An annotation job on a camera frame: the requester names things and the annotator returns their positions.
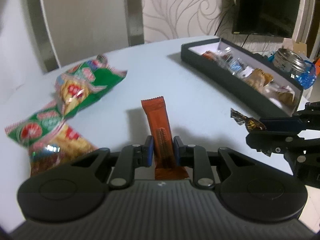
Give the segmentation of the green prawn cracker bag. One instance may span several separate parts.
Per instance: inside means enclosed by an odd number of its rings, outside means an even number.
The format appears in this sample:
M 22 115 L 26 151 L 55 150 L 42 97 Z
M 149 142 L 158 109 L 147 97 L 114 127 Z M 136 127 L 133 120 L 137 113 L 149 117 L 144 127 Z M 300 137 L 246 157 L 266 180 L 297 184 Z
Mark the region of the green prawn cracker bag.
M 60 112 L 65 118 L 99 101 L 127 75 L 111 67 L 106 55 L 84 61 L 56 78 L 55 90 Z
M 97 149 L 67 124 L 54 100 L 4 130 L 10 139 L 28 150 L 31 176 Z

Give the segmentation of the dark foil candy wrapper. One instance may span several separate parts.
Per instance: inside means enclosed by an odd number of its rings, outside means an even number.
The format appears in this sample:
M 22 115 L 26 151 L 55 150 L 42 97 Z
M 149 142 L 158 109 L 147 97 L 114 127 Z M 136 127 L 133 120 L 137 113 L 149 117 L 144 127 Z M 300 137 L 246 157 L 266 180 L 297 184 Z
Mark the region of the dark foil candy wrapper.
M 265 125 L 262 122 L 260 122 L 259 120 L 252 118 L 252 117 L 247 117 L 232 108 L 231 108 L 231 118 L 233 118 L 238 125 L 245 125 L 245 127 L 249 133 L 251 133 L 253 131 L 265 131 L 266 130 Z

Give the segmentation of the black television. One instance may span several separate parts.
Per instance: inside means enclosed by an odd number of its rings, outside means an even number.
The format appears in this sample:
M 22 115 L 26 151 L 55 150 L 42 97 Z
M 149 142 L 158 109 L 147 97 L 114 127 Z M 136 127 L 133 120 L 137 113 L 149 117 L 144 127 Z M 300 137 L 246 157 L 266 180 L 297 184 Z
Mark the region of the black television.
M 300 0 L 234 0 L 233 34 L 291 38 Z

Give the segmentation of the dark grey storage box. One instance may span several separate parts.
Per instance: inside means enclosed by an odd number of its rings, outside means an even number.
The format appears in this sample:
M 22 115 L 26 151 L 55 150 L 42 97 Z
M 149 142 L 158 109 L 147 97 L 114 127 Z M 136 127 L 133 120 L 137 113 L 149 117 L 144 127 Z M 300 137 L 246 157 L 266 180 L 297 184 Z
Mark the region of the dark grey storage box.
M 183 44 L 181 59 L 261 117 L 289 117 L 298 110 L 303 88 L 296 80 L 223 38 Z

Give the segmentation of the blue plastic bag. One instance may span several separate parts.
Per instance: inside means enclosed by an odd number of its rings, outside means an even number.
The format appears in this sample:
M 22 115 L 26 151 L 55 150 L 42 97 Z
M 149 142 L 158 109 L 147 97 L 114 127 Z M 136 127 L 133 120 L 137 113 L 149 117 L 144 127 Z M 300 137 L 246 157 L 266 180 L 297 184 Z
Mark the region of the blue plastic bag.
M 274 59 L 274 55 L 275 55 L 275 53 L 268 57 L 268 61 L 269 62 L 272 63 L 272 61 Z M 305 59 L 303 59 L 303 60 L 304 60 L 304 62 L 306 64 L 306 70 L 305 70 L 304 73 L 301 73 L 301 74 L 290 74 L 290 73 L 286 73 L 286 72 L 282 71 L 281 69 L 280 70 L 282 72 L 284 72 L 290 78 L 292 78 L 295 81 L 297 81 L 303 87 L 303 89 L 306 90 L 306 89 L 309 89 L 310 87 L 313 86 L 313 84 L 316 81 L 316 77 L 317 76 L 316 76 L 316 68 L 315 68 L 314 64 L 312 62 L 310 62 L 309 60 L 305 60 Z

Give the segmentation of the small gold snack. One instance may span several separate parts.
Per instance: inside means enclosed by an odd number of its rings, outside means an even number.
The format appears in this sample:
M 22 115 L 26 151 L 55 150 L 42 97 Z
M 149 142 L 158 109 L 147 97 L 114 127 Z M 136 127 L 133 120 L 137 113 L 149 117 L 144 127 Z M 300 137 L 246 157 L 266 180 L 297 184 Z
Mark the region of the small gold snack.
M 287 106 L 296 103 L 295 91 L 290 86 L 283 86 L 276 89 L 278 100 Z

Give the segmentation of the metal tin can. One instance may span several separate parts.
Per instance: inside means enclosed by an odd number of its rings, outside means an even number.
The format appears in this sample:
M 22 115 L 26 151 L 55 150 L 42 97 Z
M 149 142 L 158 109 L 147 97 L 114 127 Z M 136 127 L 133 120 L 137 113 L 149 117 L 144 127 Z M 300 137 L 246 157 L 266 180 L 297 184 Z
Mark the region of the metal tin can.
M 290 74 L 301 74 L 306 70 L 304 60 L 291 50 L 279 48 L 272 61 L 275 67 Z

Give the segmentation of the brown pastry snack bag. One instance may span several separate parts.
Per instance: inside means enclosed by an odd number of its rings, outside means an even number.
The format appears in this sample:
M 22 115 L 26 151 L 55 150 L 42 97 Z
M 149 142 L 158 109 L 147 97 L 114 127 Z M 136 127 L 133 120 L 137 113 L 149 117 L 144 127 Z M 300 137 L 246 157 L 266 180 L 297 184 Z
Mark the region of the brown pastry snack bag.
M 253 72 L 244 79 L 246 84 L 259 92 L 261 92 L 271 81 L 273 81 L 273 75 L 264 72 L 260 68 L 253 70 Z

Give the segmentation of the orange snack bar wrapper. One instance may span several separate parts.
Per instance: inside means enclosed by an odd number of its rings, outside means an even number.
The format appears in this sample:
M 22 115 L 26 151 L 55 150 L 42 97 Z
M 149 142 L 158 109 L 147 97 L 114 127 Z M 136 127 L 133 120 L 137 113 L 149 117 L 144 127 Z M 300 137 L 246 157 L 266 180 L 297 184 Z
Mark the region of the orange snack bar wrapper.
M 141 103 L 148 119 L 151 135 L 154 139 L 155 179 L 188 179 L 189 175 L 186 169 L 176 164 L 170 123 L 164 98 L 159 96 L 153 99 L 142 100 Z

